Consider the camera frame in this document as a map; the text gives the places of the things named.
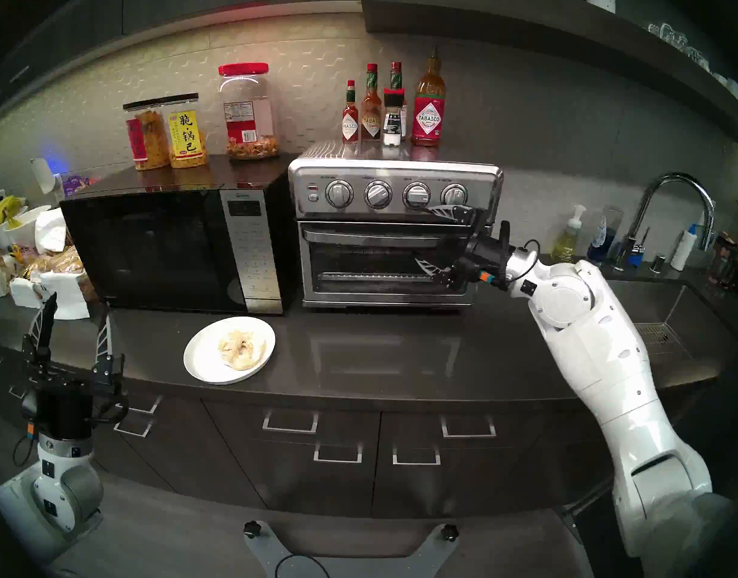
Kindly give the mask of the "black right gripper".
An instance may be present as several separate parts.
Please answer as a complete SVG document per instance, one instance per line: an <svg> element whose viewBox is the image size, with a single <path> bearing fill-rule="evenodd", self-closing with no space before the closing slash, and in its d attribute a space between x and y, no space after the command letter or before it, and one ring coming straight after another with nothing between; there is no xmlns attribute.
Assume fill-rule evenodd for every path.
<svg viewBox="0 0 738 578"><path fill-rule="evenodd" d="M417 266L435 284L447 290L461 290L466 284L483 282L502 291L508 290L508 262L512 256L511 225L500 223L498 237L487 232L487 211L462 204L441 204L426 207L436 217L468 226L471 236L457 260L446 268L416 257Z"/></svg>

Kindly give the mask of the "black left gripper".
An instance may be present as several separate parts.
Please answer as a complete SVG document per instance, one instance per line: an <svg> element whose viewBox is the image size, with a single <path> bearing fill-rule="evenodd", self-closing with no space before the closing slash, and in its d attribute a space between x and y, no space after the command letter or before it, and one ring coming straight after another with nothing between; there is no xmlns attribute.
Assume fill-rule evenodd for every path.
<svg viewBox="0 0 738 578"><path fill-rule="evenodd" d="M42 304L23 336L28 386L21 415L39 435L58 440L86 440L99 425L117 425L127 415L122 390L124 355L116 354L109 313L98 327L92 369L71 374L51 363L50 343L58 309L56 293Z"/></svg>

